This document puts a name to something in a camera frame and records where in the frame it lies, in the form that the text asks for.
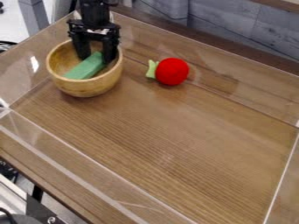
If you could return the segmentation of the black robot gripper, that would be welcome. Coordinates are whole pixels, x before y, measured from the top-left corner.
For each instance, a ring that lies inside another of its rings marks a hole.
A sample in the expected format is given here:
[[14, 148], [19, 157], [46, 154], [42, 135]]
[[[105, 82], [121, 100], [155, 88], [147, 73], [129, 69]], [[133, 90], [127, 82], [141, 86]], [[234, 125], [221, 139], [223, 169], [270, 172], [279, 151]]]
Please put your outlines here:
[[93, 39], [103, 43], [103, 58], [109, 64], [118, 56], [121, 25], [107, 22], [101, 26], [90, 26], [83, 23], [82, 19], [70, 19], [67, 24], [70, 26], [68, 35], [79, 58], [84, 60], [91, 55], [90, 39]]

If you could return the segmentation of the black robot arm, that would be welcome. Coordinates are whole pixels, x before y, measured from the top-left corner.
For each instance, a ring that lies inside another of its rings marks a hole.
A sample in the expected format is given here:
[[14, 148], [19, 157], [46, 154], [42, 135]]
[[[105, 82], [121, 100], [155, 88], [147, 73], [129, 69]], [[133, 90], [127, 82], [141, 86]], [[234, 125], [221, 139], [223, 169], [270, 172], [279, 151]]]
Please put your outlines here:
[[103, 46], [103, 61], [109, 64], [118, 56], [121, 25], [110, 18], [110, 7], [118, 2], [110, 0], [79, 0], [80, 18], [70, 19], [70, 38], [79, 55], [84, 60], [91, 55], [90, 42], [98, 41]]

